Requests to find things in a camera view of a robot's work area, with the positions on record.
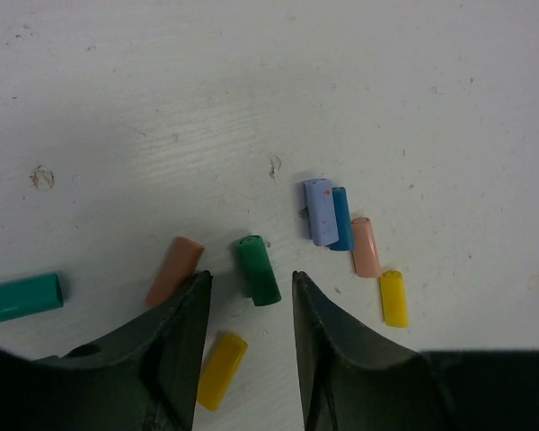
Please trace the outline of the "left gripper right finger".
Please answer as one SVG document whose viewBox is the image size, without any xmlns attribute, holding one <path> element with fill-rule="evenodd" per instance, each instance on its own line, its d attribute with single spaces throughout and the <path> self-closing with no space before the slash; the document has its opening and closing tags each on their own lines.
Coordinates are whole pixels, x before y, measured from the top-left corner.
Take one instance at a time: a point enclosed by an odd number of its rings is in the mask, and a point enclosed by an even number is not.
<svg viewBox="0 0 539 431">
<path fill-rule="evenodd" d="M 292 276 L 308 430 L 539 430 L 539 350 L 417 352 Z"/>
</svg>

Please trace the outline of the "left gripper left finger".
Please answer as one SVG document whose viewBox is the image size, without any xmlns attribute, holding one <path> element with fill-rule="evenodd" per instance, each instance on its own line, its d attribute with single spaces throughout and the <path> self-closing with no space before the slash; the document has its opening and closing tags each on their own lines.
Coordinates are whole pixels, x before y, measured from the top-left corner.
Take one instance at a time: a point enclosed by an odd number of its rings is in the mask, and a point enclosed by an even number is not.
<svg viewBox="0 0 539 431">
<path fill-rule="evenodd" d="M 0 349 L 0 430 L 190 430 L 212 275 L 65 356 Z"/>
</svg>

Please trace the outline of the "yellow pen cap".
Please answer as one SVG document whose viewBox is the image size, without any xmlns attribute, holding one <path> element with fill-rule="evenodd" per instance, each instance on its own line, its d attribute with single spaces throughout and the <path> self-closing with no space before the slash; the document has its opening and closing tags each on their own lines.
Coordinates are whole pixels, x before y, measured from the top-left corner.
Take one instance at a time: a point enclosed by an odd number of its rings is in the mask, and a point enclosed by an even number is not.
<svg viewBox="0 0 539 431">
<path fill-rule="evenodd" d="M 390 327 L 407 328 L 409 318 L 403 275 L 397 270 L 385 271 L 379 278 L 384 323 Z"/>
<path fill-rule="evenodd" d="M 199 378 L 198 404 L 209 411 L 218 410 L 247 349 L 248 344 L 233 333 L 220 337 Z"/>
</svg>

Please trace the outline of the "brown pen cap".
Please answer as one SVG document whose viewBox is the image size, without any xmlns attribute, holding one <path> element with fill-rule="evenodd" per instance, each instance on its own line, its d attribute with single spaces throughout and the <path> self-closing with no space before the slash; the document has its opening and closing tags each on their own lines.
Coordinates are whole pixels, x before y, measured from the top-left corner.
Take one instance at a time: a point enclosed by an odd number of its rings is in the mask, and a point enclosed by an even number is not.
<svg viewBox="0 0 539 431">
<path fill-rule="evenodd" d="M 146 305 L 156 307 L 169 299 L 196 270 L 205 247 L 187 237 L 176 237 L 166 253 L 155 281 L 146 296 Z"/>
</svg>

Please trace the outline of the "peach pen cap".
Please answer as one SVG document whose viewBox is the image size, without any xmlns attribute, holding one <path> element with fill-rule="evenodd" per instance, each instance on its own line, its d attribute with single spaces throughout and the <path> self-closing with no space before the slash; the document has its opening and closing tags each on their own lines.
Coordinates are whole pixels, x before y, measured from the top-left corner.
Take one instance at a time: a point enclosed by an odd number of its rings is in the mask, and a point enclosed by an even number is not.
<svg viewBox="0 0 539 431">
<path fill-rule="evenodd" d="M 371 220 L 367 217 L 354 218 L 351 229 L 354 237 L 352 259 L 356 274 L 364 278 L 380 277 L 381 265 Z"/>
</svg>

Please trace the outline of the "bright green pen cap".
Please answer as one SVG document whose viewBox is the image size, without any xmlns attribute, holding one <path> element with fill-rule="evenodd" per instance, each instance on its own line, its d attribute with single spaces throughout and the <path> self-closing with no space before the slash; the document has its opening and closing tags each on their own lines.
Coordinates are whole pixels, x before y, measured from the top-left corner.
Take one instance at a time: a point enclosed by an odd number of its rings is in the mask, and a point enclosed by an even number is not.
<svg viewBox="0 0 539 431">
<path fill-rule="evenodd" d="M 281 293 L 262 237 L 252 234 L 242 238 L 234 246 L 234 255 L 254 305 L 280 302 Z"/>
</svg>

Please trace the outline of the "blue pen cap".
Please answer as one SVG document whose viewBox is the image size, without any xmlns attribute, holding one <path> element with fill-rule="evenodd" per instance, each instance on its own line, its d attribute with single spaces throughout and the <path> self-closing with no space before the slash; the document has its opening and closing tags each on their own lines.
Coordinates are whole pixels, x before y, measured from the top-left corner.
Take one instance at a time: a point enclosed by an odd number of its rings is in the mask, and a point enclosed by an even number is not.
<svg viewBox="0 0 539 431">
<path fill-rule="evenodd" d="M 338 240 L 330 244 L 328 248 L 331 251 L 353 251 L 355 241 L 351 227 L 347 190 L 343 187 L 334 187 L 332 189 L 332 197 L 338 230 Z"/>
</svg>

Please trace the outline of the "lavender pen cap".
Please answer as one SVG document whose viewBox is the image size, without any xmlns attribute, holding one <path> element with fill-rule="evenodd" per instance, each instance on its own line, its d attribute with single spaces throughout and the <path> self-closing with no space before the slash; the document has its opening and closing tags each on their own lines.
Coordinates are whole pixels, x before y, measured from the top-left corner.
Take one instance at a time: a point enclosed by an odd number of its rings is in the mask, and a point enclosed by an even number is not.
<svg viewBox="0 0 539 431">
<path fill-rule="evenodd" d="M 331 181 L 328 179 L 306 180 L 304 189 L 314 245 L 325 247 L 335 243 L 339 239 L 339 234 Z"/>
</svg>

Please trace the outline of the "teal pen cap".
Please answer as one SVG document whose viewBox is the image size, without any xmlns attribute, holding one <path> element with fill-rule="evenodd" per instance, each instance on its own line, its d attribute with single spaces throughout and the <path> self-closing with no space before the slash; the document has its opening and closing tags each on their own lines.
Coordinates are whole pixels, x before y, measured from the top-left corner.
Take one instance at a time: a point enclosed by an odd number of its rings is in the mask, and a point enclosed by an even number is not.
<svg viewBox="0 0 539 431">
<path fill-rule="evenodd" d="M 0 322 L 62 308 L 59 276 L 49 273 L 0 283 Z"/>
</svg>

